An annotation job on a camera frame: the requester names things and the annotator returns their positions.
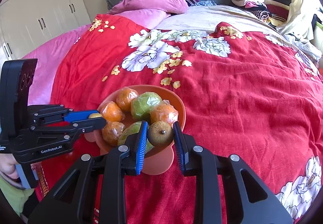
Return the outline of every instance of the screw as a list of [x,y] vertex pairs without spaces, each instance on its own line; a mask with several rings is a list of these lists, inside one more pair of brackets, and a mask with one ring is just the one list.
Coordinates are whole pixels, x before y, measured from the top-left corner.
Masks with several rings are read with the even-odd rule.
[[81,159],[83,161],[88,161],[91,158],[91,156],[89,154],[84,154],[83,156],[81,156]]
[[193,150],[194,150],[195,152],[202,152],[202,151],[203,151],[203,148],[202,148],[201,146],[195,146],[195,147],[193,148]]
[[122,146],[120,146],[120,147],[118,148],[118,150],[119,150],[119,151],[121,151],[121,152],[125,152],[125,151],[127,151],[127,150],[128,150],[128,147],[127,147],[126,145],[122,145]]
[[238,155],[233,154],[233,155],[231,155],[231,156],[230,156],[230,159],[231,159],[232,161],[237,162],[237,161],[239,161],[239,160],[240,160],[240,157],[239,157]]

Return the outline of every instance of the white wardrobe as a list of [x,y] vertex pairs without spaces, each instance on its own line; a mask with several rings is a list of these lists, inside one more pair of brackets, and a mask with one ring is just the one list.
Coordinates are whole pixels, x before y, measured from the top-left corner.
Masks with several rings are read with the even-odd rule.
[[83,0],[2,0],[0,46],[19,59],[43,43],[91,23]]

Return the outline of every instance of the green sleeve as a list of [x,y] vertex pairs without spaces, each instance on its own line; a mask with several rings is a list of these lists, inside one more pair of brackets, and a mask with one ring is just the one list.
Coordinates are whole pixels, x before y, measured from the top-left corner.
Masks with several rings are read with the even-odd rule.
[[0,189],[7,201],[14,209],[14,211],[20,216],[24,209],[24,204],[28,198],[33,194],[34,189],[20,190],[16,187],[11,186],[0,176]]

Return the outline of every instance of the fruit bowl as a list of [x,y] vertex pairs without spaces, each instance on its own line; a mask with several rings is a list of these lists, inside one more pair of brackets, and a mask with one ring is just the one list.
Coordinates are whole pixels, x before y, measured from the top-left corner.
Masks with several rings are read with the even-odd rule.
[[[178,121],[180,123],[181,129],[184,129],[186,121],[185,106],[180,97],[177,96],[174,92],[155,85],[131,85],[128,87],[136,90],[138,94],[145,92],[155,92],[162,98],[162,100],[168,100],[170,104],[173,105],[174,108],[178,111]],[[120,89],[113,92],[105,100],[103,100],[98,107],[98,110],[100,110],[101,107],[108,101],[116,101],[119,91]],[[126,113],[125,115],[126,118],[124,121],[122,121],[122,123],[125,124],[126,127],[128,127],[132,123],[134,123],[135,120],[133,120],[130,113]],[[85,134],[85,138],[90,142],[97,143],[97,145],[101,149],[101,155],[107,154],[112,148],[114,148],[104,141],[102,132],[100,130]],[[148,175],[159,175],[166,172],[171,167],[174,160],[174,152],[172,149],[173,145],[174,141],[169,146],[161,148],[154,147],[151,151],[149,151],[145,155],[142,172]]]

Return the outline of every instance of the orange wrapped in plastic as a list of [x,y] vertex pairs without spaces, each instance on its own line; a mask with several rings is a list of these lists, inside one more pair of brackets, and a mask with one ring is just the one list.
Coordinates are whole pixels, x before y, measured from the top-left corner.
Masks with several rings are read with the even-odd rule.
[[138,97],[138,92],[125,86],[120,90],[116,102],[122,111],[130,112],[131,101],[133,101],[136,97]]
[[118,146],[118,139],[122,134],[125,125],[120,122],[107,121],[106,126],[102,129],[103,139],[113,147]]
[[121,122],[125,119],[125,114],[120,107],[113,101],[107,102],[99,112],[107,121]]
[[169,125],[173,126],[177,119],[178,111],[169,103],[168,100],[163,100],[150,112],[151,123],[157,121],[164,121]]

